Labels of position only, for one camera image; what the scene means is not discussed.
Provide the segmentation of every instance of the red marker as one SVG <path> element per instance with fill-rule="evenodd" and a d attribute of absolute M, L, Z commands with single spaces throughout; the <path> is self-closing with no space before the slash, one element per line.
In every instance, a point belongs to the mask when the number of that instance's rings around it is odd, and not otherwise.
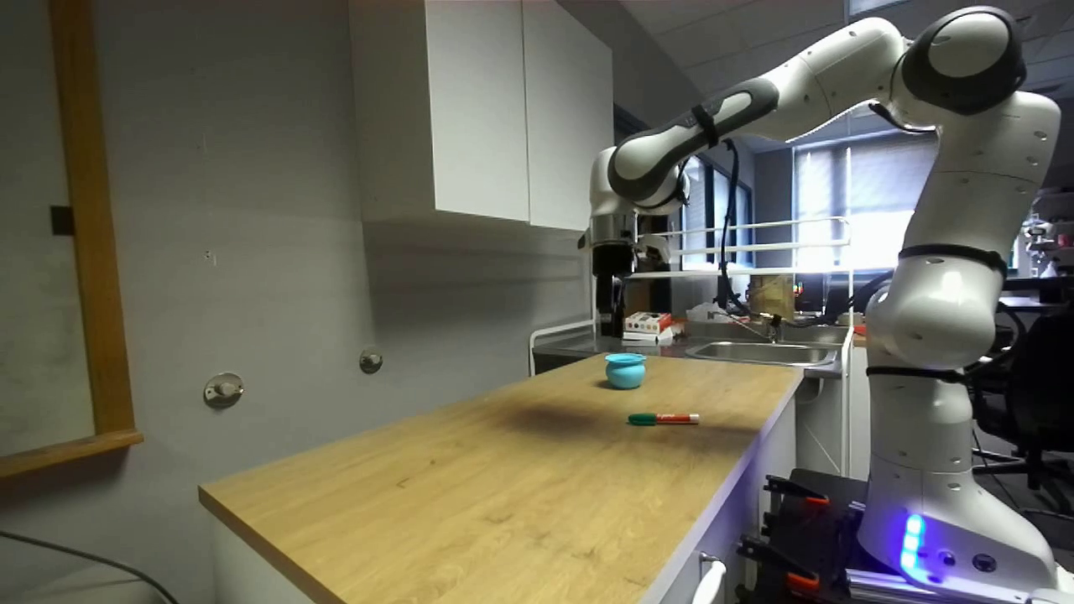
<path fill-rule="evenodd" d="M 702 412 L 632 412 L 632 427 L 698 427 Z"/>

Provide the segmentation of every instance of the black cable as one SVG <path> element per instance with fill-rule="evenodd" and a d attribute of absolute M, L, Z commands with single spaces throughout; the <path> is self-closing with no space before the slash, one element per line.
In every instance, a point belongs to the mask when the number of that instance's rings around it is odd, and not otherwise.
<path fill-rule="evenodd" d="M 1061 523 L 1074 523 L 1071 513 L 1059 513 L 1059 512 L 1047 512 L 1047 507 L 1027 507 L 1019 512 L 1024 517 L 1047 517 L 1047 519 L 1061 519 Z"/>
<path fill-rule="evenodd" d="M 155 586 L 168 604 L 179 604 L 176 595 L 166 585 L 159 585 L 155 576 L 148 576 L 138 569 L 86 555 L 86 551 L 75 551 L 75 547 L 63 547 L 63 545 L 36 541 L 36 537 L 27 537 L 27 533 L 0 529 L 0 537 L 4 541 L 16 541 L 16 545 L 32 545 L 32 547 L 45 547 L 45 551 L 57 551 L 57 555 L 69 555 L 69 557 L 95 562 L 95 564 L 103 564 L 103 569 L 116 569 L 116 571 L 124 571 L 124 574 L 138 576 L 142 585 Z"/>
<path fill-rule="evenodd" d="M 1003 342 L 996 331 L 994 350 L 984 352 L 974 367 L 968 367 L 969 376 L 1003 367 L 1014 356 L 1014 346 L 1027 337 L 1027 322 L 1012 307 L 996 301 L 996 311 L 1007 316 L 1007 322 L 1014 327 L 1014 339 Z"/>
<path fill-rule="evenodd" d="M 738 307 L 738 299 L 736 299 L 736 289 L 732 289 L 732 276 L 728 276 L 728 240 L 732 240 L 732 227 L 736 227 L 736 223 L 738 223 L 738 215 L 736 215 L 736 204 L 738 204 L 738 203 L 736 203 L 736 188 L 738 188 L 738 149 L 736 149 L 732 139 L 725 139 L 725 146 L 728 146 L 728 151 L 732 151 L 732 179 L 728 179 L 725 226 L 721 226 L 721 240 L 720 240 L 716 301 L 720 301 L 720 310 L 736 307 L 736 310 L 742 311 L 742 307 Z"/>
<path fill-rule="evenodd" d="M 980 447 L 977 427 L 969 433 L 974 433 L 974 447 L 984 454 L 980 468 L 989 468 L 986 449 Z M 1019 499 L 1007 489 L 1007 484 L 996 472 L 984 472 L 984 476 L 989 476 L 989 484 L 1003 494 L 1007 507 L 1019 512 Z"/>

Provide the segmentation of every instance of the gray wall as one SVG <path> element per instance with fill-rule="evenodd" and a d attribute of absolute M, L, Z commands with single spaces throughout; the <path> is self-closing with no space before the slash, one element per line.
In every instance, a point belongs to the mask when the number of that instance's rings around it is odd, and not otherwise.
<path fill-rule="evenodd" d="M 644 125 L 660 125 L 702 101 L 668 53 L 644 37 L 617 0 L 560 0 L 615 53 L 615 101 Z"/>
<path fill-rule="evenodd" d="M 148 444 L 4 487 L 0 527 L 204 604 L 197 484 L 521 381 L 533 327 L 592 311 L 589 268 L 573 234 L 357 218 L 346 0 L 97 0 L 97 44 Z M 235 409 L 203 405 L 215 373 L 250 384 Z M 0 545 L 0 601 L 69 569 Z"/>
<path fill-rule="evenodd" d="M 0 3 L 0 458 L 95 433 L 48 3 Z"/>

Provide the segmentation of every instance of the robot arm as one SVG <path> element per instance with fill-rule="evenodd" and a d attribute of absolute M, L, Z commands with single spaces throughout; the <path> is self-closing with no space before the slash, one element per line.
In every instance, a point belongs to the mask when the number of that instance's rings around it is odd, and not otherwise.
<path fill-rule="evenodd" d="M 776 72 L 691 108 L 660 130 L 597 157 L 594 211 L 612 203 L 656 210 L 676 192 L 676 167 L 728 135 L 800 139 L 863 101 L 890 101 L 908 44 L 885 19 L 858 19 L 805 47 Z"/>
<path fill-rule="evenodd" d="M 694 151 L 732 135 L 790 141 L 855 105 L 936 130 L 939 155 L 895 276 L 866 311 L 874 471 L 858 545 L 908 581 L 969 601 L 1074 595 L 1047 541 L 974 484 L 974 409 L 952 381 L 994 339 L 1003 252 L 1061 128 L 1053 101 L 1019 95 L 1019 81 L 1019 44 L 1000 12 L 958 12 L 912 44 L 885 19 L 858 19 L 685 119 L 602 151 L 592 198 L 594 218 L 617 204 L 647 211 L 676 196 L 677 166 Z"/>

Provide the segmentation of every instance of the wall cabinet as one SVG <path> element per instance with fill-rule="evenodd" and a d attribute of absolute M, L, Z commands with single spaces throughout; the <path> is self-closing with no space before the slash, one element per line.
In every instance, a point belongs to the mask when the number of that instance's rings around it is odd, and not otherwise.
<path fill-rule="evenodd" d="M 364 218 L 589 227 L 612 50 L 560 3 L 354 0 Z"/>

